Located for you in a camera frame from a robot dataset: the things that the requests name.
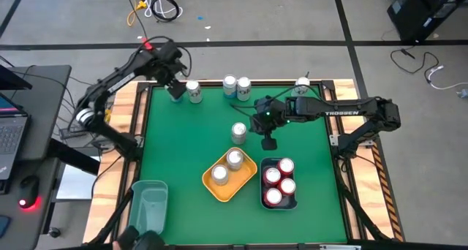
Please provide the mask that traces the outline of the red Fanta soda can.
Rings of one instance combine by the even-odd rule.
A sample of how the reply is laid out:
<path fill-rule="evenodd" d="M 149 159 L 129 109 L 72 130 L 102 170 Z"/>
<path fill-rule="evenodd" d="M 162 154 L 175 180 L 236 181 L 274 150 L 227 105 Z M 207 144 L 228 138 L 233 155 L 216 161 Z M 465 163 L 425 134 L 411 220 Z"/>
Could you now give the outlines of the red Fanta soda can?
<path fill-rule="evenodd" d="M 266 186 L 276 186 L 281 177 L 281 172 L 276 167 L 269 167 L 263 173 L 263 183 Z"/>
<path fill-rule="evenodd" d="M 293 179 L 284 178 L 279 182 L 278 189 L 284 196 L 292 196 L 295 193 L 296 184 Z"/>
<path fill-rule="evenodd" d="M 276 207 L 282 201 L 282 193 L 277 188 L 269 188 L 263 195 L 263 202 L 268 207 Z"/>
<path fill-rule="evenodd" d="M 282 175 L 289 176 L 294 172 L 295 163 L 291 158 L 282 158 L 277 163 L 277 169 Z"/>

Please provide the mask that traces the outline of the grey laptop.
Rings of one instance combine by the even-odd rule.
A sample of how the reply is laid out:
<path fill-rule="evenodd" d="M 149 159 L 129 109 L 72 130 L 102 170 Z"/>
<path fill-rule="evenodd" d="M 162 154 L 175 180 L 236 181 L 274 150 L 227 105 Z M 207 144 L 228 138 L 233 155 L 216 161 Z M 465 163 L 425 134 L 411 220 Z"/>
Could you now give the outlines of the grey laptop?
<path fill-rule="evenodd" d="M 10 177 L 30 115 L 0 93 L 0 181 Z"/>

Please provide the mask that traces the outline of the blue flat object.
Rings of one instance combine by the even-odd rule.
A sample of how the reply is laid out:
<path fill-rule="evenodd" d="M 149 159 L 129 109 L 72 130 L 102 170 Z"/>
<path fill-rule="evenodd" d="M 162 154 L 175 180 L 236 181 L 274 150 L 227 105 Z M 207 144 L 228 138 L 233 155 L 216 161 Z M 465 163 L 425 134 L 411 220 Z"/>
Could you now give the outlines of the blue flat object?
<path fill-rule="evenodd" d="M 12 219 L 9 216 L 0 215 L 0 239 L 6 234 Z"/>

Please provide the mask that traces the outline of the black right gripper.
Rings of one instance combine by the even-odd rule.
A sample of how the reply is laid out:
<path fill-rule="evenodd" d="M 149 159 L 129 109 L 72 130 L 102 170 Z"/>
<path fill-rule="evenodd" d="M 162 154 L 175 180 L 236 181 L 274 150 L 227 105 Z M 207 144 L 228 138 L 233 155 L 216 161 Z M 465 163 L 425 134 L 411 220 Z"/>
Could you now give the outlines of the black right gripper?
<path fill-rule="evenodd" d="M 265 96 L 254 101 L 254 108 L 256 113 L 250 118 L 249 131 L 263 136 L 261 140 L 263 150 L 276 150 L 276 139 L 272 138 L 271 134 L 287 123 L 284 117 L 285 103 L 272 96 Z"/>

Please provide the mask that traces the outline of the black monitor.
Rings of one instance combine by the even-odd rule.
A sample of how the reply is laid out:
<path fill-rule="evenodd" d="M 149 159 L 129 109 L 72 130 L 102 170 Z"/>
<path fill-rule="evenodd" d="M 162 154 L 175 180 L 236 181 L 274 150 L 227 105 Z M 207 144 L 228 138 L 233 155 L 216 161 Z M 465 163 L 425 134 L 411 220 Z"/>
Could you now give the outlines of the black monitor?
<path fill-rule="evenodd" d="M 0 65 L 0 90 L 32 89 L 32 84 Z"/>

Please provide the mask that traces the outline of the yellow plastic bin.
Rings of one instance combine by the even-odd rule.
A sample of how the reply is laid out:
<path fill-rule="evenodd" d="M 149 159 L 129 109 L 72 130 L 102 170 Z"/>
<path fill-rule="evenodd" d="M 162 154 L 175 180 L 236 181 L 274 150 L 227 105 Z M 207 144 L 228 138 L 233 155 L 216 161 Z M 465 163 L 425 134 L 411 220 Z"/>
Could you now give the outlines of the yellow plastic bin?
<path fill-rule="evenodd" d="M 233 171 L 227 166 L 227 153 L 233 149 L 240 150 L 244 155 L 244 163 L 240 170 Z M 228 182 L 224 186 L 218 186 L 211 178 L 211 170 L 217 164 L 223 164 L 229 170 Z M 228 202 L 255 174 L 257 164 L 240 148 L 232 147 L 226 151 L 202 176 L 203 185 L 220 202 Z"/>

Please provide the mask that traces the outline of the dark grey desk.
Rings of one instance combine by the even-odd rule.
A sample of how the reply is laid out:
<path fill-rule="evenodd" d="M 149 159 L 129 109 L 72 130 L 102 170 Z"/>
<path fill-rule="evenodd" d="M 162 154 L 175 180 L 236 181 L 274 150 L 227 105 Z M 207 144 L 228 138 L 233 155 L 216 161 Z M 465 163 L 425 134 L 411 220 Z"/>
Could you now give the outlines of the dark grey desk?
<path fill-rule="evenodd" d="M 42 234 L 60 166 L 60 160 L 48 157 L 47 151 L 71 69 L 69 65 L 14 68 L 26 72 L 26 80 L 32 84 L 31 90 L 19 91 L 12 99 L 25 108 L 31 120 L 9 191 L 0 194 L 0 216 L 10 218 L 6 232 L 0 237 L 0 250 L 34 250 Z M 37 202 L 32 208 L 22 209 L 18 205 L 20 182 L 31 174 L 39 177 Z"/>

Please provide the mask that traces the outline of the black power adapter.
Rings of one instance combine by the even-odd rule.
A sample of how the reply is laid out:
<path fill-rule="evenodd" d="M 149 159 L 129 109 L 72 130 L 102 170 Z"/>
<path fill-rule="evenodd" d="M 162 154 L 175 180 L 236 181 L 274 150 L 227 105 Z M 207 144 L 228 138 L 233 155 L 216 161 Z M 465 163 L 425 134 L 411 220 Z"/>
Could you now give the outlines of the black power adapter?
<path fill-rule="evenodd" d="M 68 140 L 75 137 L 82 137 L 87 134 L 87 131 L 81 126 L 71 126 L 59 130 L 59 136 L 62 140 Z"/>

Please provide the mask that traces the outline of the black equipment case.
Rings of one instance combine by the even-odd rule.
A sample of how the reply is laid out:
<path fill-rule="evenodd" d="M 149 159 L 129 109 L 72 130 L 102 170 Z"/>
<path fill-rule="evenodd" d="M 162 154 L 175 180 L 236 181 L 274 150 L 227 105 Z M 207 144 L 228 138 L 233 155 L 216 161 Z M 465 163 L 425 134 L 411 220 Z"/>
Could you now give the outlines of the black equipment case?
<path fill-rule="evenodd" d="M 391 0 L 387 14 L 400 40 L 422 42 L 468 0 Z"/>

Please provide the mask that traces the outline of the black computer mouse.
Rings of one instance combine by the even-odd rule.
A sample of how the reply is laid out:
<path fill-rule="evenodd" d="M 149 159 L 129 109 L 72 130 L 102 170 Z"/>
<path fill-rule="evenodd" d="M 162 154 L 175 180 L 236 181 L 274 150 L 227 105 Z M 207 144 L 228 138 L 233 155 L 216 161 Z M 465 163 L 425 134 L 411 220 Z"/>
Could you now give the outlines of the black computer mouse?
<path fill-rule="evenodd" d="M 29 175 L 20 182 L 18 205 L 24 211 L 33 211 L 40 201 L 39 197 L 39 177 Z"/>

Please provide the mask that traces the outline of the light teal plastic bin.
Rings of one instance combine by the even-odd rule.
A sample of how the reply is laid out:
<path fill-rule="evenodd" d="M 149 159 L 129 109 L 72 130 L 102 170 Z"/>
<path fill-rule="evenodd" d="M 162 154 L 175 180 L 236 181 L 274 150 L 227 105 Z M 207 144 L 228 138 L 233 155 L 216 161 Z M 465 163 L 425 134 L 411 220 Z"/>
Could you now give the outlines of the light teal plastic bin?
<path fill-rule="evenodd" d="M 137 181 L 131 189 L 133 198 L 128 225 L 141 235 L 148 231 L 161 235 L 167 215 L 167 184 L 164 181 Z"/>

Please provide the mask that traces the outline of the dark blue plastic bin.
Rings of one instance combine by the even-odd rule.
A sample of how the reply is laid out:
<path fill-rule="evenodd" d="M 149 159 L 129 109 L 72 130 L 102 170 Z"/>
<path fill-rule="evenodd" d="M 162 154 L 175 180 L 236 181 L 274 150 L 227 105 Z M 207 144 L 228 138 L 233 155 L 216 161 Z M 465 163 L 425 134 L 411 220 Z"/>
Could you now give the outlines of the dark blue plastic bin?
<path fill-rule="evenodd" d="M 268 210 L 277 210 L 277 211 L 288 211 L 296 208 L 298 202 L 295 198 L 295 194 L 283 195 L 282 200 L 278 205 L 269 205 L 265 201 L 265 193 L 268 191 L 269 188 L 273 188 L 272 185 L 267 184 L 265 182 L 265 173 L 269 168 L 278 167 L 278 163 L 282 160 L 279 157 L 267 157 L 264 158 L 260 163 L 260 191 L 261 191 L 261 199 L 260 202 L 262 206 Z"/>

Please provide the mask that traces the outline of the black yellow hazard tape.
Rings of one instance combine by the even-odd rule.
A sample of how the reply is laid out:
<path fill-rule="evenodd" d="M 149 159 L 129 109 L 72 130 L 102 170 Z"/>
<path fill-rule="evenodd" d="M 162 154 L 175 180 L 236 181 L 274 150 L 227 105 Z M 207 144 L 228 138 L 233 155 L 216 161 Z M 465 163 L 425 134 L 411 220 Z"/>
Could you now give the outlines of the black yellow hazard tape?
<path fill-rule="evenodd" d="M 385 207 L 388 213 L 390 228 L 393 233 L 395 240 L 404 242 L 404 231 L 401 228 L 400 218 L 398 214 L 398 208 L 396 207 L 395 200 L 393 198 L 393 190 L 391 187 L 390 179 L 388 178 L 386 166 L 384 165 L 385 160 L 380 154 L 378 144 L 374 143 L 371 147 L 372 157 L 376 164 L 377 176 L 380 182 Z"/>

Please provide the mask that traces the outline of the silver Diet Coke can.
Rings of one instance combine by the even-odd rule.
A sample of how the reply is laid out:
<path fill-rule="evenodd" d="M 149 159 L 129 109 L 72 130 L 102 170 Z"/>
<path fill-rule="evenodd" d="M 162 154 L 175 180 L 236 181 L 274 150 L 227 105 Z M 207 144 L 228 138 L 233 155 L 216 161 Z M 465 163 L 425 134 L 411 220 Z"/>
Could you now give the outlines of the silver Diet Coke can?
<path fill-rule="evenodd" d="M 295 87 L 292 90 L 292 96 L 305 96 L 309 90 L 310 81 L 307 77 L 300 77 L 295 82 Z"/>
<path fill-rule="evenodd" d="M 245 102 L 249 100 L 251 95 L 251 80 L 247 77 L 240 77 L 237 81 L 236 96 L 239 101 Z"/>
<path fill-rule="evenodd" d="M 246 125 L 236 122 L 231 128 L 231 140 L 236 145 L 242 145 L 246 141 Z"/>
<path fill-rule="evenodd" d="M 189 101 L 191 103 L 198 104 L 202 102 L 201 87 L 196 80 L 188 80 L 186 82 L 186 92 L 189 95 Z"/>

